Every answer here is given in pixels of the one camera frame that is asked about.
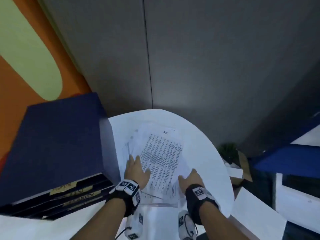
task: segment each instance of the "table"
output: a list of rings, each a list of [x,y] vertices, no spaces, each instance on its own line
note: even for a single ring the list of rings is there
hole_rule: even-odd
[[[195,168],[206,188],[214,195],[222,213],[231,214],[234,193],[224,163],[211,141],[186,119],[162,109],[147,109],[109,118],[117,156],[135,129],[145,121],[176,128],[184,141],[183,156]],[[1,239],[70,239],[104,205],[99,202],[53,222],[0,216]],[[179,239],[178,213],[181,209],[143,207],[144,229],[140,239]],[[124,229],[124,218],[119,232]],[[205,232],[198,226],[198,234]],[[118,239],[127,239],[124,234]]]

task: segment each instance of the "black cable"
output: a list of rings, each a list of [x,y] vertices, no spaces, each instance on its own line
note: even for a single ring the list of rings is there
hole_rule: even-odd
[[[192,220],[192,218],[191,218],[191,216],[190,216],[189,214],[185,214],[185,215],[184,215],[184,225],[186,226],[186,232],[188,233],[189,237],[192,238],[193,235],[194,235],[194,232],[193,232],[193,231],[190,231],[190,232],[192,233],[192,235],[190,235],[190,233],[189,233],[189,231],[188,231],[188,228],[187,228],[186,216],[189,216],[191,220]],[[198,228],[197,228],[197,226],[196,226],[195,223],[193,223],[193,224],[194,224],[194,226],[195,226],[195,229],[197,230],[196,236],[198,236]]]
[[[117,240],[118,237],[120,237],[120,235],[125,232],[125,230],[127,230],[127,229],[131,230],[131,228],[132,228],[132,227],[130,227],[130,226],[126,227],[122,232],[119,233],[119,235],[118,235],[114,240]]]

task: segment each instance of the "wrist strap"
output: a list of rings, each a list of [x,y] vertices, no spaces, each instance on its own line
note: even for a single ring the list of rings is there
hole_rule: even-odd
[[[123,199],[126,206],[124,217],[133,215],[140,203],[141,191],[134,180],[124,179],[109,192],[109,200],[113,198]]]
[[[186,206],[195,224],[202,225],[199,209],[206,201],[214,204],[219,209],[215,198],[202,185],[192,184],[186,189]]]

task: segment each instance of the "dark blue box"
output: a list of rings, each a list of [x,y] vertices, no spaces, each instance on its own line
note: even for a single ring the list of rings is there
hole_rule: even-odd
[[[96,93],[29,106],[0,175],[0,214],[104,178],[114,185],[121,180],[112,128]]]

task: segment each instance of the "green painted shape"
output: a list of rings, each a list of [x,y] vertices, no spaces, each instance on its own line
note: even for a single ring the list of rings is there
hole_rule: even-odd
[[[13,0],[0,0],[0,55],[43,99],[59,97],[59,68]]]

